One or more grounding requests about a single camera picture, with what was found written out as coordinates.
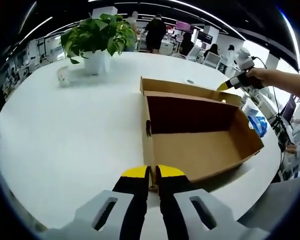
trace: potted plant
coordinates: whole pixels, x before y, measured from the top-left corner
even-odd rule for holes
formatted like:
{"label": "potted plant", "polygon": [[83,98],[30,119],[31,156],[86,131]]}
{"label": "potted plant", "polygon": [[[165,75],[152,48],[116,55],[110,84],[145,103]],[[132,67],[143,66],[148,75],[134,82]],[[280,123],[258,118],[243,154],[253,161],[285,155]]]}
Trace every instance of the potted plant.
{"label": "potted plant", "polygon": [[82,57],[85,69],[93,75],[108,72],[111,57],[115,52],[121,54],[131,41],[135,41],[131,25],[122,16],[109,14],[88,18],[61,36],[61,46],[71,63],[79,63],[72,57]]}

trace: human hand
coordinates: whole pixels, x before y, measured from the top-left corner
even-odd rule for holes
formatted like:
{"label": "human hand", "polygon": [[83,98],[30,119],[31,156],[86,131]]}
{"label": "human hand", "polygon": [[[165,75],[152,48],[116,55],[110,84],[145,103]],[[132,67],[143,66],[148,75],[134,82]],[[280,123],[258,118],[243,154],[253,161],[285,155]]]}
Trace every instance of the human hand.
{"label": "human hand", "polygon": [[263,87],[270,86],[270,83],[268,82],[268,72],[270,70],[267,70],[265,68],[252,68],[250,71],[247,72],[246,76],[251,81],[251,84],[254,85],[255,82],[258,80],[261,82]]}

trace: box flap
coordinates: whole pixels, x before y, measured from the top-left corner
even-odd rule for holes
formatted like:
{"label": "box flap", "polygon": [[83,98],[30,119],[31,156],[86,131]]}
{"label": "box flap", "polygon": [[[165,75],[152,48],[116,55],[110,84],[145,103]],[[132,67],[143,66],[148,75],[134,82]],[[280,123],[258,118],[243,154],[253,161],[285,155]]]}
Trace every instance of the box flap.
{"label": "box flap", "polygon": [[227,104],[235,105],[237,107],[240,106],[241,103],[241,97],[234,94],[214,91],[203,87],[193,86],[184,83],[155,80],[155,79],[148,79],[142,77],[140,81],[140,91],[142,93],[144,91],[155,91],[155,92],[182,94],[182,95],[212,99],[218,102],[225,100]]}

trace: office chair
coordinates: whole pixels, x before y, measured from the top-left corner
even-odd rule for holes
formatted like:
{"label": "office chair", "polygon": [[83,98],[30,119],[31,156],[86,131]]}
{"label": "office chair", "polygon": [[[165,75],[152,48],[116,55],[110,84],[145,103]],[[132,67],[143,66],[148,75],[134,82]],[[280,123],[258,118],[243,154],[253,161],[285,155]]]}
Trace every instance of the office chair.
{"label": "office chair", "polygon": [[212,52],[208,52],[202,64],[217,69],[220,62],[221,62],[221,56],[216,55]]}
{"label": "office chair", "polygon": [[191,62],[197,62],[197,57],[201,52],[201,48],[194,45],[193,48],[190,50],[187,56],[180,54],[181,58],[189,60]]}

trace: blue plastic bag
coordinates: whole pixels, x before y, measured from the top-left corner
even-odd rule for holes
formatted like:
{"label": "blue plastic bag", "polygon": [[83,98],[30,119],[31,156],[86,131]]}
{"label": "blue plastic bag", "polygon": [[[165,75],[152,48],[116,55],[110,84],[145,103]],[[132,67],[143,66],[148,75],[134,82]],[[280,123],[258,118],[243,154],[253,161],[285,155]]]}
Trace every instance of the blue plastic bag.
{"label": "blue plastic bag", "polygon": [[264,116],[248,116],[254,130],[262,138],[267,133],[267,121]]}

